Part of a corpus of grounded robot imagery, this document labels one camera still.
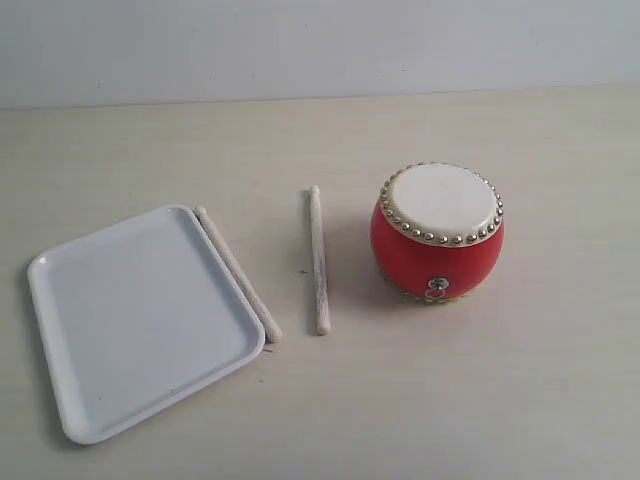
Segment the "white drumstick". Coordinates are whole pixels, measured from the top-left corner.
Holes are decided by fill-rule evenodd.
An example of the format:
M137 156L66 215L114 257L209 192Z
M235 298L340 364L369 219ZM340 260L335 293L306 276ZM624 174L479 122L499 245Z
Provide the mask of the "white drumstick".
M211 242L215 246L216 250L218 251L219 255L225 262L227 268L233 275L236 283L244 293L258 319L262 323L267 340L270 343L279 342L283 338L283 332L281 328L273 319L266 305L253 288L242 267L236 260L233 252L226 244L223 236L218 231L213 220L209 217L207 210L203 206L197 205L194 208L194 213L196 218L201 223L206 234L210 238Z
M309 250L312 262L314 333L329 335L332 331L326 272L326 253L321 205L321 191L312 185L304 195Z

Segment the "small red drum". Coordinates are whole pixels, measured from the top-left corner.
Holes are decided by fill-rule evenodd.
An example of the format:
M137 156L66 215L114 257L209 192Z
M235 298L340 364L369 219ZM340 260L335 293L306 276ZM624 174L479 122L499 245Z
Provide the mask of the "small red drum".
M385 278L424 303L465 296L495 267L504 204L482 175L420 162L391 174L371 216L370 241Z

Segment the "white plastic tray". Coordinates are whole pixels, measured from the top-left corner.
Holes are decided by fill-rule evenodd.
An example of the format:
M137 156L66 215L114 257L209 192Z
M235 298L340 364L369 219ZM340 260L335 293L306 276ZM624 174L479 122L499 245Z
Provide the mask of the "white plastic tray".
M107 440L253 361L266 334L194 212L163 206L27 270L60 423Z

